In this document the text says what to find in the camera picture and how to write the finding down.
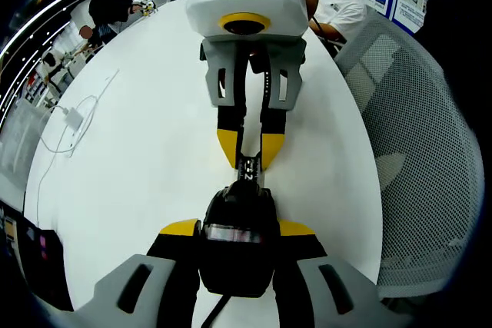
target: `office desk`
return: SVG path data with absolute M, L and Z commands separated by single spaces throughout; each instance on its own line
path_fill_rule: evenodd
M 145 254 L 161 228 L 203 219 L 215 193 L 236 178 L 216 137 L 207 64 L 198 58 L 202 37 L 189 28 L 186 1 L 161 6 L 109 42 L 60 100 L 70 108 L 101 94 L 105 79 L 119 69 L 74 154 L 58 154 L 41 185 L 39 225 L 56 230 L 64 245 L 75 309 L 91 299 L 105 274 L 131 255 Z M 371 144 L 335 63 L 311 31 L 304 38 L 304 83 L 287 114 L 284 147 L 265 174 L 265 187 L 279 217 L 314 229 L 327 253 L 376 282 L 382 214 Z M 246 85 L 243 152 L 255 154 L 263 77 L 248 71 Z M 56 147 L 64 128 L 56 110 L 43 137 Z M 33 223 L 38 184 L 51 160 L 40 144 L 25 199 L 25 216 Z M 195 326 L 217 301 L 201 288 Z M 216 327 L 242 326 L 241 321 L 275 326 L 273 290 L 258 300 L 232 299 Z

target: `yellow plastic part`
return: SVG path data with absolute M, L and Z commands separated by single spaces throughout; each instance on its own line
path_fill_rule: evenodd
M 270 19 L 264 17 L 263 15 L 257 15 L 256 13 L 232 13 L 230 15 L 223 15 L 218 22 L 219 26 L 221 26 L 222 29 L 225 29 L 224 26 L 233 21 L 253 21 L 253 22 L 258 22 L 263 25 L 263 30 L 265 31 L 267 28 L 270 27 Z
M 193 236 L 194 226 L 199 220 L 188 219 L 181 222 L 171 223 L 162 228 L 159 234 L 174 234 L 175 236 Z
M 218 141 L 222 150 L 228 158 L 231 167 L 236 168 L 236 146 L 238 144 L 238 133 L 236 131 L 217 129 Z
M 284 134 L 261 135 L 261 169 L 266 171 L 284 144 Z
M 289 220 L 279 219 L 281 236 L 305 236 L 315 234 L 314 231 L 301 223 L 290 222 Z

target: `power adapter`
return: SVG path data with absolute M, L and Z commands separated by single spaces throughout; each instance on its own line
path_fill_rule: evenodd
M 77 112 L 77 110 L 75 110 L 75 108 L 70 108 L 70 111 L 68 112 L 65 112 L 65 110 L 66 109 L 63 111 L 65 113 L 65 123 L 72 130 L 74 130 L 74 132 L 76 132 L 80 128 L 84 118 Z

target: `gray mesh chair back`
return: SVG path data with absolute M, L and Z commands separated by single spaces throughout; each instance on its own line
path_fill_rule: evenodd
M 383 204 L 380 297 L 436 292 L 480 213 L 484 171 L 477 140 L 439 64 L 378 13 L 369 14 L 335 61 L 376 158 Z

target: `white cable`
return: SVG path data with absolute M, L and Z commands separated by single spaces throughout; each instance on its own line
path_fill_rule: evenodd
M 85 122 L 87 124 L 87 127 L 86 129 L 81 133 L 80 137 L 78 138 L 77 142 L 75 142 L 74 146 L 71 147 L 70 149 L 68 150 L 65 150 L 65 151 L 59 151 L 58 149 L 60 148 L 60 144 L 62 143 L 62 139 L 63 139 L 63 136 L 65 135 L 65 132 L 67 131 L 67 128 L 68 128 L 68 125 L 65 125 L 65 128 L 63 129 L 63 132 L 61 133 L 61 136 L 60 136 L 60 140 L 58 141 L 58 144 L 56 145 L 56 149 L 54 150 L 51 150 L 48 145 L 45 143 L 45 141 L 43 140 L 42 138 L 42 134 L 39 135 L 39 138 L 41 139 L 41 142 L 45 145 L 46 149 L 48 149 L 48 151 L 52 152 L 54 155 L 53 155 L 53 158 L 52 158 L 52 161 L 50 162 L 49 166 L 48 166 L 48 169 L 46 169 L 46 172 L 43 174 L 43 176 L 41 177 L 41 180 L 39 181 L 39 184 L 38 184 L 38 197 L 36 199 L 36 223 L 38 225 L 38 228 L 39 228 L 39 193 L 41 192 L 41 183 L 42 181 L 45 179 L 46 175 L 48 174 L 50 168 L 52 167 L 53 165 L 53 162 L 55 161 L 55 158 L 56 158 L 56 154 L 60 154 L 60 153 L 66 153 L 66 152 L 69 152 L 69 151 L 73 151 L 75 150 L 76 146 L 78 145 L 78 143 L 82 140 L 82 138 L 85 136 L 85 133 L 87 132 L 87 130 L 89 129 L 89 127 L 91 126 L 91 123 L 92 123 L 92 118 L 94 117 L 94 113 L 95 113 L 95 109 L 98 105 L 98 102 L 99 102 L 99 99 L 101 99 L 102 95 L 106 92 L 106 90 L 108 89 L 109 85 L 113 82 L 113 79 L 116 77 L 116 75 L 119 73 L 119 69 L 116 70 L 116 72 L 111 76 L 111 78 L 109 79 L 108 83 L 106 84 L 105 88 L 103 88 L 103 90 L 101 91 L 101 94 L 99 94 L 99 97 L 95 96 L 95 95 L 89 95 L 88 97 L 82 99 L 82 101 L 80 103 L 77 104 L 77 108 L 79 108 L 85 101 L 87 101 L 89 98 L 94 98 L 95 99 L 95 104 L 94 104 L 94 107 L 92 107 L 91 109 L 91 112 L 89 113 L 90 114 L 90 118 Z M 45 115 L 51 110 L 51 109 L 55 109 L 55 108 L 60 108 L 63 110 L 63 112 L 65 113 L 65 115 L 68 113 L 68 109 L 67 108 L 64 108 L 64 107 L 61 107 L 61 106 L 58 106 L 58 105 L 55 105 L 54 107 L 51 107 L 49 108 L 42 116 L 42 119 L 45 117 Z

